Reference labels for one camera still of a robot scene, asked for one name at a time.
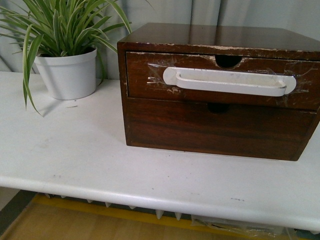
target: yellow floor stripe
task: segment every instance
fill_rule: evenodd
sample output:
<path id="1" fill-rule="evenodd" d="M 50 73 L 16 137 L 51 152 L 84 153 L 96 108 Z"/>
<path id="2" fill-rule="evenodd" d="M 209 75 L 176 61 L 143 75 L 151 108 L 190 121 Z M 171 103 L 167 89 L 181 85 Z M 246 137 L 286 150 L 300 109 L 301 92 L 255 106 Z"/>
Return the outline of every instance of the yellow floor stripe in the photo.
<path id="1" fill-rule="evenodd" d="M 42 205 L 47 205 L 47 206 L 52 206 L 52 207 L 57 207 L 57 208 L 63 208 L 63 209 L 84 212 L 84 213 L 109 216 L 109 217 L 114 217 L 114 218 L 139 221 L 139 222 L 143 222 L 143 223 L 158 224 L 158 225 L 163 225 L 163 226 L 189 229 L 189 230 L 194 230 L 194 231 L 209 232 L 209 233 L 218 234 L 218 235 L 259 240 L 257 237 L 243 236 L 243 235 L 236 234 L 233 232 L 212 229 L 212 228 L 209 228 L 206 226 L 191 226 L 191 223 L 192 223 L 191 220 L 180 219 L 178 221 L 176 218 L 168 217 L 168 216 L 162 216 L 161 219 L 157 219 L 156 215 L 150 214 L 150 213 L 130 211 L 130 210 L 124 210 L 124 209 L 119 209 L 119 208 L 113 208 L 113 207 L 105 207 L 105 206 L 101 206 L 101 205 L 90 204 L 90 203 L 68 200 L 68 199 L 62 199 L 62 198 L 57 198 L 57 197 L 49 199 L 44 195 L 37 194 L 33 198 L 32 202 L 36 203 L 36 204 L 42 204 Z"/>

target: white flower pot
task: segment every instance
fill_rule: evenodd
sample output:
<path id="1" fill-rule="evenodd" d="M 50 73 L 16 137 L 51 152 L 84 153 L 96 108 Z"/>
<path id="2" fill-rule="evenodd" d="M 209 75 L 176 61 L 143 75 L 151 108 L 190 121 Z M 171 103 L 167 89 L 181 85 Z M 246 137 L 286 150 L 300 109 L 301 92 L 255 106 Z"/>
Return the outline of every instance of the white flower pot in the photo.
<path id="1" fill-rule="evenodd" d="M 96 56 L 95 49 L 76 56 L 37 56 L 34 62 L 53 98 L 73 100 L 96 90 Z"/>

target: dark wood finish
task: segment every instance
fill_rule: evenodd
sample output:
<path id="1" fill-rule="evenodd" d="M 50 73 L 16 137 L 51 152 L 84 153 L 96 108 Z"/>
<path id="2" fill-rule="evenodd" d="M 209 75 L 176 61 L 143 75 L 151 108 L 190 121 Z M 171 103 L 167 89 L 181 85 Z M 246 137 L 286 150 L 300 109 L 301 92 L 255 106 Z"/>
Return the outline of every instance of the dark wood finish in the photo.
<path id="1" fill-rule="evenodd" d="M 320 61 L 320 41 L 280 28 L 148 23 L 122 45 L 139 52 Z"/>
<path id="2" fill-rule="evenodd" d="M 315 113 L 230 105 L 214 114 L 206 103 L 129 98 L 130 146 L 251 156 L 294 158 Z"/>
<path id="3" fill-rule="evenodd" d="M 319 50 L 283 29 L 147 24 L 118 43 L 127 145 L 297 161 L 320 120 Z M 224 68 L 220 55 L 239 62 Z M 164 83 L 173 66 L 288 75 L 297 86 L 282 97 L 188 90 Z"/>
<path id="4" fill-rule="evenodd" d="M 173 101 L 197 101 L 248 104 L 279 108 L 308 109 L 320 106 L 320 62 L 242 58 L 234 72 L 294 75 L 295 90 L 285 96 L 269 97 L 225 92 L 200 91 L 166 85 L 163 73 L 167 67 L 223 70 L 214 55 L 127 52 L 129 97 Z"/>

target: scuff mark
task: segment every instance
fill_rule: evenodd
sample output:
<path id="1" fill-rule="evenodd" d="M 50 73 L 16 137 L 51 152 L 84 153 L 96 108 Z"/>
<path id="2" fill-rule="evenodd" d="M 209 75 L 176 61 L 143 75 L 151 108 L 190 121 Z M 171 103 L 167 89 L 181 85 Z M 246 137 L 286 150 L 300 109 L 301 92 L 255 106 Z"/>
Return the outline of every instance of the scuff mark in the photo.
<path id="1" fill-rule="evenodd" d="M 167 91 L 170 92 L 170 93 L 173 93 L 173 94 L 179 94 L 179 93 L 181 93 L 181 90 L 180 90 L 178 87 L 176 87 L 176 86 L 172 87 L 171 89 L 168 88 Z"/>

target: top drawer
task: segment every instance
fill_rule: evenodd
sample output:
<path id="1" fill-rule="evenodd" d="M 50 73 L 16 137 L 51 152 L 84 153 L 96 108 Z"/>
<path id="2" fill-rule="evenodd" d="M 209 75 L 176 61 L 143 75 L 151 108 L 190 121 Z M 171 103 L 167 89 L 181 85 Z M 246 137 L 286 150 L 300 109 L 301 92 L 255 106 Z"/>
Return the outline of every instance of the top drawer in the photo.
<path id="1" fill-rule="evenodd" d="M 320 62 L 224 55 L 126 53 L 127 94 L 131 98 L 246 104 L 317 111 L 320 106 Z M 294 76 L 295 89 L 284 96 L 260 96 L 167 85 L 168 67 Z"/>

